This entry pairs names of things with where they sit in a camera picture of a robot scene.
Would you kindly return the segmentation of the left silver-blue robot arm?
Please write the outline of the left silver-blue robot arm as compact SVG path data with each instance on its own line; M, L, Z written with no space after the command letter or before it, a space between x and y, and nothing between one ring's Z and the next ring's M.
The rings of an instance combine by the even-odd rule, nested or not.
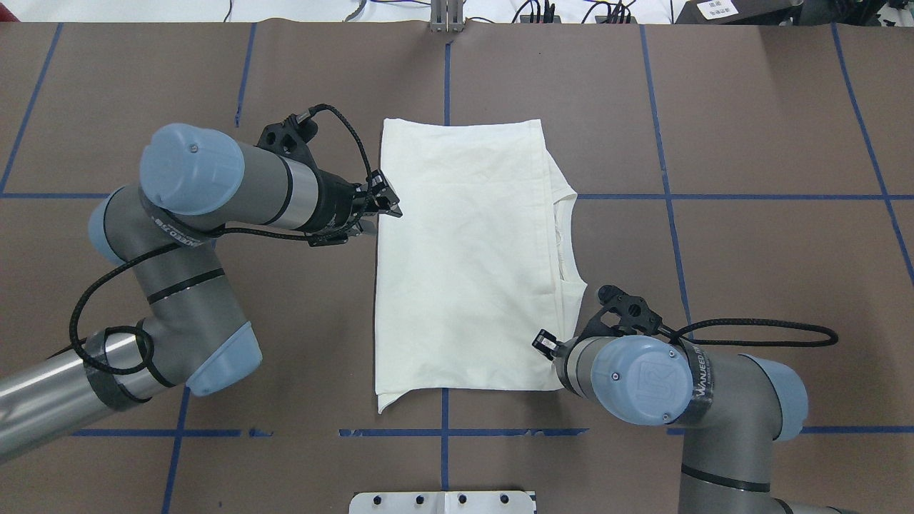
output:
M231 233L346 243L365 217L401 217L378 169L362 184L320 169L309 118L264 129L257 144L223 131L169 124L141 154L139 182L94 209L89 238L114 270L76 303L69 347L2 381L2 461L147 403L167 388L206 396L258 368L262 353L213 241ZM132 272L151 313L134 324L79 335L88 300Z

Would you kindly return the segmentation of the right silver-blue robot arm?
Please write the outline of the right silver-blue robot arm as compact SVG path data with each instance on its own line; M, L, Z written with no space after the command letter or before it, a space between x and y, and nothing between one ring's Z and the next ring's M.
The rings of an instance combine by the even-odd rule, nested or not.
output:
M678 512L837 512L771 492L773 446L799 435L809 410L787 365L644 335L562 342L542 330L532 345L578 397L623 422L683 429Z

